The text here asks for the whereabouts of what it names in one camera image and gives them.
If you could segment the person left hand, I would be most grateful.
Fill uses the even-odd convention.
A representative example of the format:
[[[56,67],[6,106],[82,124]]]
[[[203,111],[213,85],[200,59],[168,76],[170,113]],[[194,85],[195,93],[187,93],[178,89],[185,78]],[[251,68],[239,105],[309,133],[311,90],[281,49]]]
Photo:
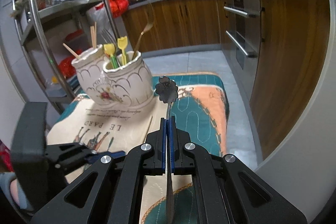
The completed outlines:
[[[18,190],[18,180],[13,179],[10,182],[9,185],[9,200],[11,203],[20,208],[20,202],[19,202],[19,190]]]

